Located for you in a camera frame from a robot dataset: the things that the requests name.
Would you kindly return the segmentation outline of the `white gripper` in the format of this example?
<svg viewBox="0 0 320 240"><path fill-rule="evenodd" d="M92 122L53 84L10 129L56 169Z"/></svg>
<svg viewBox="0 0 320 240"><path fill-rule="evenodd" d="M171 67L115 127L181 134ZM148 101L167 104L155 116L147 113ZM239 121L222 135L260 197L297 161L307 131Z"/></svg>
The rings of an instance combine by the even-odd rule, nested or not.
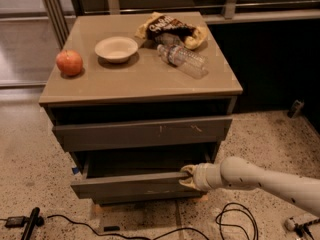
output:
<svg viewBox="0 0 320 240"><path fill-rule="evenodd" d="M180 179L179 183L182 186L200 191L210 191L223 186L220 165L211 163L201 163L199 165L185 165L181 168L182 172L193 175L193 180Z"/></svg>

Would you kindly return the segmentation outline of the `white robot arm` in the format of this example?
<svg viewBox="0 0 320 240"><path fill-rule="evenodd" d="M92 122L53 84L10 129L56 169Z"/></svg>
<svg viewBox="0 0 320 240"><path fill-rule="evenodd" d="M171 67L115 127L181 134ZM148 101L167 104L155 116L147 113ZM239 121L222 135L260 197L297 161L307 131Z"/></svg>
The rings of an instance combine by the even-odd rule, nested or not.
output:
<svg viewBox="0 0 320 240"><path fill-rule="evenodd" d="M179 183L208 192L218 188L251 190L260 188L317 217L320 216L320 180L258 167L240 157L220 163L200 163L181 168L187 173Z"/></svg>

